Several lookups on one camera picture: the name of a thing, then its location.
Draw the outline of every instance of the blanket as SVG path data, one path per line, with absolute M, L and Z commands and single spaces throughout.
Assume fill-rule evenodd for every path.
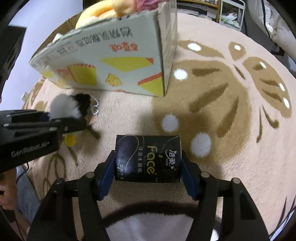
M 216 178 L 241 179 L 271 240 L 295 210 L 296 81 L 266 49 L 233 29 L 178 14 L 178 44 L 168 91 L 156 98 L 122 92 L 65 90 L 41 78 L 25 108 L 49 110 L 61 93 L 89 93 L 99 121 L 73 147 L 30 163 L 40 199 L 56 178 L 78 179 L 104 162 L 117 134 L 180 135 L 182 149 Z M 185 240 L 197 202 L 182 183 L 113 181 L 98 203 L 110 240 Z M 82 238 L 78 201 L 76 231 Z M 218 239 L 218 200 L 212 240 Z

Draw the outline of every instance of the black tissue pack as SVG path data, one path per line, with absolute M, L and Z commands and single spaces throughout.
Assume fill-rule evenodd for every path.
M 117 135 L 115 180 L 176 183 L 180 176 L 180 136 Z

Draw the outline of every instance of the white cart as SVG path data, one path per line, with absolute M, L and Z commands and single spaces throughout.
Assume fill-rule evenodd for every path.
M 245 8 L 246 4 L 242 0 L 221 0 L 219 24 L 241 31 Z M 228 17 L 233 19 L 235 13 L 237 18 L 229 20 Z

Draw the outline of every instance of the floor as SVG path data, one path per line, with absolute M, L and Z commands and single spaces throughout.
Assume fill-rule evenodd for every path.
M 81 10 L 82 0 L 30 0 L 16 14 L 11 25 L 27 27 L 27 31 L 20 55 L 4 86 L 0 110 L 16 110 L 23 106 L 23 93 L 29 93 L 40 78 L 40 74 L 28 63 L 31 56 L 54 29 Z M 273 43 L 253 22 L 247 8 L 245 20 L 248 36 L 271 50 Z M 287 54 L 277 58 L 296 76 L 296 64 Z

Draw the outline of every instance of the person's arm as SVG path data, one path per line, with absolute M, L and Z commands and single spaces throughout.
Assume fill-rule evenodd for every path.
M 3 178 L 0 180 L 0 206 L 6 210 L 14 210 L 17 205 L 17 185 L 16 185 L 16 168 L 3 173 Z

